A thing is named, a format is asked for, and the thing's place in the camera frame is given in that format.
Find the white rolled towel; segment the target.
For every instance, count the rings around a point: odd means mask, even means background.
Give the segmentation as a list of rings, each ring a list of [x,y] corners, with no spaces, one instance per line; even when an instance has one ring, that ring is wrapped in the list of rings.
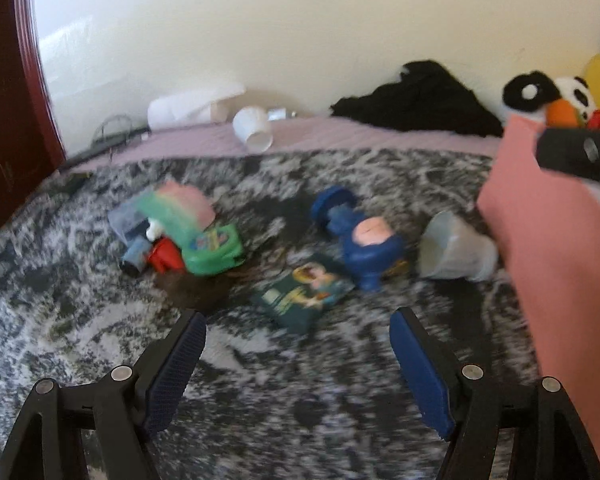
[[[246,92],[243,84],[220,84],[162,96],[147,110],[151,131],[222,124],[230,116],[230,101]]]

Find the grey patterned blanket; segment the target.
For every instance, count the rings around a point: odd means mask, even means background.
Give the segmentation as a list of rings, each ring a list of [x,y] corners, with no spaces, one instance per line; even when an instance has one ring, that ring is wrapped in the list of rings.
[[[0,229],[0,458],[38,380],[98,382],[195,310],[206,344],[170,426],[148,442],[157,479],[440,479],[449,443],[426,426],[402,376],[389,336],[396,310],[411,309],[461,363],[498,382],[545,377],[499,263],[482,282],[416,270],[419,237],[439,212],[486,232],[477,198],[492,167],[452,152],[317,151],[148,160],[46,180]],[[135,202],[168,181],[207,197],[208,229],[234,223],[243,264],[211,276],[148,264],[160,238],[148,240]],[[403,238],[405,262],[379,290],[355,285],[297,335],[251,297],[316,252],[343,265],[338,240],[311,218],[317,194],[336,185]]]

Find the green card box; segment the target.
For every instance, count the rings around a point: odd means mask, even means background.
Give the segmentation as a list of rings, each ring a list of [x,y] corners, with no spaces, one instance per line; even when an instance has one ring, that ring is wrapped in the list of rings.
[[[316,252],[259,287],[251,299],[278,326],[305,335],[353,289],[342,263]]]

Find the pink cardboard storage box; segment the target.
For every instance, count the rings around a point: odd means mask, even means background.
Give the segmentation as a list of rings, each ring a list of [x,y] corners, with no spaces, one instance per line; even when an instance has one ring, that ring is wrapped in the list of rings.
[[[535,160],[538,122],[509,118],[478,209],[528,321],[542,375],[566,388],[600,459],[600,202]]]

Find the blue toy figure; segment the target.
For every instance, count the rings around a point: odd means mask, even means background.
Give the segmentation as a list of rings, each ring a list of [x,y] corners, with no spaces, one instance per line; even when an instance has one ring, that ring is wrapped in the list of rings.
[[[381,216],[368,216],[358,208],[358,196],[343,186],[318,193],[311,218],[338,240],[344,267],[359,289],[374,292],[384,277],[405,262],[406,245]]]

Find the dark wooden door frame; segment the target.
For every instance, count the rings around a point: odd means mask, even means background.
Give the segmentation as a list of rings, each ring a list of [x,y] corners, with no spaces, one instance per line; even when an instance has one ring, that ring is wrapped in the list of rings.
[[[0,0],[0,229],[65,158],[43,77],[33,0]]]

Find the pink green sponge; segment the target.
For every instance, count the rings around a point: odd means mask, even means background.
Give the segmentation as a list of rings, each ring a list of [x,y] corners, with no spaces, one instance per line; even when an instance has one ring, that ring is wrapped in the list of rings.
[[[150,242],[166,237],[178,248],[185,248],[215,220],[215,212],[201,190],[174,181],[143,193],[135,206],[148,220],[146,236]]]

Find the clear plastic cup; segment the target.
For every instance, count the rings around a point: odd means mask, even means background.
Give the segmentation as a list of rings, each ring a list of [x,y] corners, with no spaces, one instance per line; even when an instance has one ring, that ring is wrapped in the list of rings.
[[[498,267],[498,248],[456,214],[442,211],[422,233],[417,263],[422,278],[482,282]]]

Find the pink bed sheet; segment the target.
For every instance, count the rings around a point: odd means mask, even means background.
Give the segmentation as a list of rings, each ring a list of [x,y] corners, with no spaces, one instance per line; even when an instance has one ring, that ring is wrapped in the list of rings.
[[[398,150],[451,151],[494,156],[501,140],[494,136],[460,136],[444,131],[395,132],[358,124],[339,117],[294,118],[274,122],[273,153],[317,150]],[[76,166],[90,171],[103,166],[124,165],[147,159],[192,157],[242,157],[247,150],[235,136],[231,125],[208,125],[183,130],[151,133],[130,143],[123,150],[102,154]]]

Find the white paper cup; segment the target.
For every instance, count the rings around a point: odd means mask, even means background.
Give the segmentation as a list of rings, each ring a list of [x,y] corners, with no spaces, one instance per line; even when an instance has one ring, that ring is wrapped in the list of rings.
[[[262,107],[246,106],[234,116],[236,138],[250,153],[265,153],[273,144],[273,130],[268,113]]]

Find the panda plush toy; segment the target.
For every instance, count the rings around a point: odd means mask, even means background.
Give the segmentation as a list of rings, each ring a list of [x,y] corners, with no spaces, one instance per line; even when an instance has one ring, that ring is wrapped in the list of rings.
[[[502,99],[511,110],[543,118],[552,128],[585,127],[598,111],[582,77],[552,78],[538,70],[511,79]]]

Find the black cloth garment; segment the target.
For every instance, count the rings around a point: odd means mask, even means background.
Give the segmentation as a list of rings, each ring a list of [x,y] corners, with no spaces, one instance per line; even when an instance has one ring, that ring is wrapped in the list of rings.
[[[402,66],[400,78],[366,96],[342,98],[330,107],[332,116],[396,130],[449,131],[461,136],[503,135],[501,121],[475,93],[434,61]]]

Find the red small cup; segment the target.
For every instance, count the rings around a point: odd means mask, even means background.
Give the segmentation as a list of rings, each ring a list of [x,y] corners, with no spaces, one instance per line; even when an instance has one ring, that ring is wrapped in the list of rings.
[[[151,249],[147,262],[161,274],[171,271],[186,270],[180,248],[168,238],[160,238],[160,240],[158,240]]]

